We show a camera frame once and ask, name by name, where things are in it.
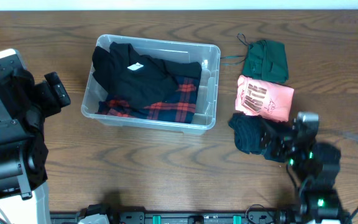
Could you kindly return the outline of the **dark green garment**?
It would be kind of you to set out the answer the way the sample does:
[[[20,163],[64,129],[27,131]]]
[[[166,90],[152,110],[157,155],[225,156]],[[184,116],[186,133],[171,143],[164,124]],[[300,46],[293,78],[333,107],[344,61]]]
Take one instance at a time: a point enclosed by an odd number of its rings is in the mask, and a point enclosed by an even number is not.
[[[248,42],[242,33],[238,33],[236,37],[247,47],[247,53],[245,55],[221,57],[221,59],[244,58],[240,62],[224,63],[224,65],[243,63],[241,74],[245,77],[278,84],[287,82],[289,70],[283,43],[265,39]]]

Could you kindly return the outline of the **red navy plaid garment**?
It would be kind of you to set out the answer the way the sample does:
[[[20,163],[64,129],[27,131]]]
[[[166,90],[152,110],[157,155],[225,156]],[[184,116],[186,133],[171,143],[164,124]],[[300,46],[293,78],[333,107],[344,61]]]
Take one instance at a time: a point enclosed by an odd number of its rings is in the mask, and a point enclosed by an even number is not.
[[[190,124],[196,112],[200,81],[187,77],[176,77],[176,80],[178,90],[163,101],[134,109],[128,102],[109,95],[99,102],[97,114]]]

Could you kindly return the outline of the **clear plastic storage bin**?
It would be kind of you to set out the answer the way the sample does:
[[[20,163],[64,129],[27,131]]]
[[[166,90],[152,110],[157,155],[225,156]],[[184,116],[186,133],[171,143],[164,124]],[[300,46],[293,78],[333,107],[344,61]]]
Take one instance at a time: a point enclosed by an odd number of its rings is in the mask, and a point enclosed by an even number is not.
[[[144,39],[121,35],[103,34],[96,45],[109,50],[112,42],[131,44],[134,50],[143,55],[178,63],[198,62],[202,67],[201,83],[192,123],[173,123],[138,118],[122,118],[97,114],[99,102],[106,99],[108,93],[94,79],[94,68],[89,72],[85,95],[81,105],[83,116],[95,119],[106,126],[132,126],[138,128],[178,131],[185,134],[202,135],[216,123],[218,98],[219,66],[221,51],[213,44],[175,42],[168,40]]]

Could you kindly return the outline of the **black t-shirt with tag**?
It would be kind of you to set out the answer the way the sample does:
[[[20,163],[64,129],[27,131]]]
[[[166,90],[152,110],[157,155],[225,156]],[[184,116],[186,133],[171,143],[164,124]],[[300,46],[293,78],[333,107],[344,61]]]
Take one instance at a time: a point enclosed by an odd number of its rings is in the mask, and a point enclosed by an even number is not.
[[[113,42],[109,50],[96,47],[93,77],[110,94],[133,108],[163,101],[178,89],[174,79],[182,64],[138,54],[131,44]]]

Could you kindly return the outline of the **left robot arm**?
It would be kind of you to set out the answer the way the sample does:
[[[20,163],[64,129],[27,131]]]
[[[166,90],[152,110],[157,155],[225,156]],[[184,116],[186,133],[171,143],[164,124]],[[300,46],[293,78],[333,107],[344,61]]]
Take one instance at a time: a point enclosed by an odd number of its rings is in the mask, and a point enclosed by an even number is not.
[[[45,119],[71,99],[55,72],[35,83],[16,54],[0,58],[0,223],[50,223]]]

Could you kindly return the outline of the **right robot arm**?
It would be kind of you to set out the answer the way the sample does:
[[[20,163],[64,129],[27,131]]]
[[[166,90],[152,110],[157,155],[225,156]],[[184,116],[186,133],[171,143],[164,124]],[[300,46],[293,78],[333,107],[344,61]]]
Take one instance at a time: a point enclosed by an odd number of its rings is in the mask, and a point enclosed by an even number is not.
[[[340,171],[341,152],[318,142],[319,121],[295,119],[291,126],[262,121],[265,155],[286,163],[295,187],[296,205],[277,210],[275,223],[345,223],[350,217],[334,188]]]

